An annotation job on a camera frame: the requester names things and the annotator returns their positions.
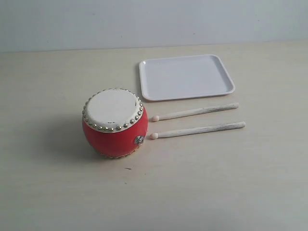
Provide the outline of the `wooden drumstick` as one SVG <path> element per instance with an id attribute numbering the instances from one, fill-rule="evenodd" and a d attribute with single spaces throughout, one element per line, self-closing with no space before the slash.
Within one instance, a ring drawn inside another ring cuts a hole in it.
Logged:
<path id="1" fill-rule="evenodd" d="M 245 125 L 246 125 L 245 122 L 234 122 L 234 123 L 211 125 L 211 126 L 206 126 L 206 127 L 178 129 L 178 130 L 171 130 L 171 131 L 165 131 L 165 132 L 159 132 L 159 133 L 156 132 L 156 133 L 150 134 L 150 139 L 156 140 L 160 138 L 170 138 L 170 137 L 193 135 L 193 134 L 200 134 L 200 133 L 209 133 L 209 132 L 224 131 L 224 130 L 231 130 L 231 129 L 240 129 L 240 128 L 244 128 Z"/>
<path id="2" fill-rule="evenodd" d="M 210 106 L 210 107 L 203 107 L 203 108 L 197 108 L 197 109 L 191 109 L 186 111 L 180 111 L 180 112 L 173 112 L 165 115 L 154 115 L 151 118 L 152 122 L 158 122 L 161 120 L 170 120 L 174 118 L 180 118 L 180 117 L 187 117 L 187 116 L 194 116 L 194 115 L 200 115 L 200 114 L 206 114 L 206 113 L 212 113 L 212 112 L 219 112 L 224 110 L 231 110 L 231 109 L 237 109 L 239 107 L 239 103 L 230 103 L 226 105 L 220 105 L 220 106 Z"/>

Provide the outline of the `red small drum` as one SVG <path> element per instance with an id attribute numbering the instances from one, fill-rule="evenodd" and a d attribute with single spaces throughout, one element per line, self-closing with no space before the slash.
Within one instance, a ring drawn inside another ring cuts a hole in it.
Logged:
<path id="1" fill-rule="evenodd" d="M 85 102 L 82 128 L 96 152 L 109 158 L 121 158 L 143 144 L 148 116 L 135 93 L 119 88 L 106 89 Z"/>

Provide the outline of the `white rectangular tray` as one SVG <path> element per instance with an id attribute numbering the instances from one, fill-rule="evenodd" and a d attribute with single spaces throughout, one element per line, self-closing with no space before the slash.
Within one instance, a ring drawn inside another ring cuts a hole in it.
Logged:
<path id="1" fill-rule="evenodd" d="M 169 101 L 233 93 L 235 84 L 213 54 L 147 59 L 139 63 L 141 93 L 148 101 Z"/>

